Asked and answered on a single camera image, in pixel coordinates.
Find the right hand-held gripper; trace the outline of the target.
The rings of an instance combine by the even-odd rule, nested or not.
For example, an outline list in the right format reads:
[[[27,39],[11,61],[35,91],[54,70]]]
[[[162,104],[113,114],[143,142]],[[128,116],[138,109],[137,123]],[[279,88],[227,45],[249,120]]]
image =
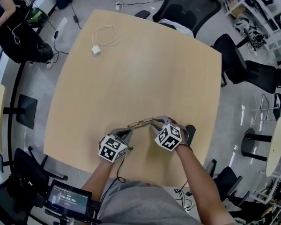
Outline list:
[[[157,123],[151,123],[151,130],[155,134],[155,143],[168,151],[173,151],[178,145],[186,145],[189,133],[186,127],[178,125],[175,120],[167,116],[154,118]]]

